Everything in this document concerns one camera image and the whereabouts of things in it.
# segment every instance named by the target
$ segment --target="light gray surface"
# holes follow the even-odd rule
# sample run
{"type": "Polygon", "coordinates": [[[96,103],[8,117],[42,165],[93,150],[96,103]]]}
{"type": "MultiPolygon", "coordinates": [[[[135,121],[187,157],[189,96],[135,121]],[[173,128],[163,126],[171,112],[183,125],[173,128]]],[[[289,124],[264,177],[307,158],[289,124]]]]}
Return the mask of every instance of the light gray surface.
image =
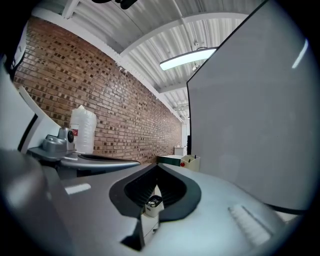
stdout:
{"type": "Polygon", "coordinates": [[[60,166],[76,170],[108,171],[122,170],[129,167],[140,165],[137,161],[127,161],[119,158],[116,160],[97,161],[78,157],[79,154],[67,155],[60,161],[60,166]]]}
{"type": "Polygon", "coordinates": [[[41,146],[44,151],[49,153],[60,153],[67,151],[67,141],[52,135],[47,135],[41,146]]]}
{"type": "Polygon", "coordinates": [[[319,178],[319,70],[274,1],[246,21],[188,82],[200,172],[264,203],[305,210],[319,178]]]}
{"type": "Polygon", "coordinates": [[[70,152],[47,152],[43,150],[41,146],[38,146],[29,148],[27,153],[36,159],[45,160],[49,162],[56,162],[60,161],[65,156],[72,154],[73,151],[71,150],[70,152]]]}
{"type": "Polygon", "coordinates": [[[17,150],[35,113],[18,93],[0,60],[0,148],[17,150]]]}
{"type": "Polygon", "coordinates": [[[120,244],[120,241],[131,235],[137,220],[122,216],[118,212],[109,198],[109,190],[120,179],[146,166],[62,181],[64,187],[83,183],[91,186],[89,190],[70,195],[70,204],[67,206],[70,210],[67,213],[58,210],[64,215],[62,219],[68,222],[67,226],[79,255],[228,256],[248,252],[252,246],[228,211],[228,207],[235,204],[244,205],[275,234],[284,226],[272,210],[233,184],[165,164],[198,183],[201,188],[201,201],[185,219],[161,223],[148,246],[141,252],[136,252],[120,244]]]}

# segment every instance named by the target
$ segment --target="small white box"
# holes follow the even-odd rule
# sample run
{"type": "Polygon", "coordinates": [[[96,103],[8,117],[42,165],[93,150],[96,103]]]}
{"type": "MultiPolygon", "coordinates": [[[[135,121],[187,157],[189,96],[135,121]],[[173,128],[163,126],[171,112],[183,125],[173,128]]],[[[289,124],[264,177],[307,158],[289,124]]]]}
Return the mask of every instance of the small white box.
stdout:
{"type": "Polygon", "coordinates": [[[187,147],[186,146],[175,146],[174,147],[174,154],[178,156],[185,156],[187,154],[187,147]]]}
{"type": "Polygon", "coordinates": [[[200,169],[200,157],[196,155],[185,155],[181,158],[180,166],[187,168],[194,172],[199,172],[200,169]]]}
{"type": "Polygon", "coordinates": [[[145,204],[145,214],[150,217],[156,217],[160,211],[164,209],[164,202],[159,195],[152,195],[148,202],[145,204]]]}

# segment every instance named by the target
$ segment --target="white label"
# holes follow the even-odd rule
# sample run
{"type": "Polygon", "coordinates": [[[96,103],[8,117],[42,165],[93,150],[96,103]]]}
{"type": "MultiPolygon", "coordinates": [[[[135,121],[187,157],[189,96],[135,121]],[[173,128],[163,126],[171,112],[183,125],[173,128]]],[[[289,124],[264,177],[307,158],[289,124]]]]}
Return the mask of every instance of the white label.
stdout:
{"type": "Polygon", "coordinates": [[[72,195],[75,193],[89,190],[89,189],[91,189],[91,186],[88,183],[83,183],[83,184],[79,184],[79,185],[75,185],[75,186],[67,186],[64,189],[68,195],[72,195]]]}
{"type": "Polygon", "coordinates": [[[74,136],[74,137],[77,137],[77,136],[78,136],[79,124],[71,123],[71,124],[70,124],[70,129],[71,129],[72,132],[73,132],[73,136],[74,136]]]}

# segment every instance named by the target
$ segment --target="black vent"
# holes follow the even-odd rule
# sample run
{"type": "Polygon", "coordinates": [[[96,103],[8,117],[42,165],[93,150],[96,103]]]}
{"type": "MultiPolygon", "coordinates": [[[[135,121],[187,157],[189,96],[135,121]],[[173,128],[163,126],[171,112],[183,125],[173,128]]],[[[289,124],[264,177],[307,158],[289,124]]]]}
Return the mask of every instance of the black vent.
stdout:
{"type": "Polygon", "coordinates": [[[186,185],[180,179],[156,165],[128,183],[124,192],[128,198],[142,208],[148,202],[156,185],[160,189],[164,208],[179,201],[187,190],[186,185]]]}
{"type": "Polygon", "coordinates": [[[124,192],[136,205],[143,208],[157,185],[155,168],[142,174],[124,187],[124,192]]]}

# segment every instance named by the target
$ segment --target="ceiling beam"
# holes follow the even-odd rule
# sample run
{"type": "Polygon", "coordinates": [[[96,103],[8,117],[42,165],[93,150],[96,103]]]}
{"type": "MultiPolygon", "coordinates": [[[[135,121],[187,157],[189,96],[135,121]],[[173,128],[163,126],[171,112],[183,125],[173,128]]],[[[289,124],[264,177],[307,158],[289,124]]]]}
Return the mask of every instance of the ceiling beam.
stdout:
{"type": "MultiPolygon", "coordinates": [[[[236,13],[236,12],[203,12],[203,13],[186,16],[183,18],[183,20],[185,23],[196,22],[200,20],[221,19],[221,18],[245,20],[247,16],[248,16],[247,14],[236,13]]],[[[132,42],[120,53],[120,55],[121,56],[127,55],[129,52],[131,52],[134,48],[142,44],[144,41],[147,41],[148,39],[156,36],[157,34],[162,33],[166,30],[172,29],[179,25],[183,25],[182,19],[180,17],[176,20],[170,21],[164,25],[154,28],[153,30],[147,32],[146,34],[143,34],[137,40],[132,42]]]]}
{"type": "Polygon", "coordinates": [[[110,35],[110,31],[107,30],[105,26],[103,26],[104,21],[101,20],[99,17],[95,17],[95,13],[89,9],[86,10],[83,6],[79,6],[73,11],[75,14],[81,16],[84,20],[88,21],[90,24],[97,27],[100,31],[104,33],[104,37],[101,38],[103,41],[106,41],[106,43],[111,46],[114,50],[121,51],[123,47],[120,45],[119,42],[117,42],[114,38],[112,38],[110,35]]]}
{"type": "Polygon", "coordinates": [[[80,0],[68,0],[62,12],[62,17],[70,19],[80,0]]]}
{"type": "Polygon", "coordinates": [[[189,110],[189,104],[181,104],[173,108],[174,111],[185,111],[189,110]]]}
{"type": "Polygon", "coordinates": [[[179,90],[179,89],[184,88],[184,87],[187,87],[187,83],[186,82],[177,83],[177,84],[174,84],[174,85],[170,85],[168,87],[161,88],[159,90],[159,93],[160,94],[168,93],[168,92],[171,92],[171,91],[179,90]]]}
{"type": "Polygon", "coordinates": [[[187,116],[185,115],[184,111],[179,111],[178,113],[180,113],[183,117],[182,120],[187,119],[187,116]]]}
{"type": "Polygon", "coordinates": [[[187,24],[186,24],[186,21],[185,21],[185,19],[184,19],[184,16],[182,15],[181,10],[180,10],[179,6],[177,5],[176,0],[171,0],[171,1],[172,1],[173,5],[174,5],[176,11],[177,11],[178,14],[179,14],[179,17],[180,17],[182,26],[183,26],[183,28],[184,28],[184,30],[185,30],[185,33],[186,33],[186,37],[188,38],[188,41],[189,41],[190,50],[191,50],[191,51],[196,50],[196,49],[194,49],[194,42],[192,42],[192,40],[191,40],[191,36],[190,36],[191,31],[190,31],[189,27],[188,27],[187,24]]]}

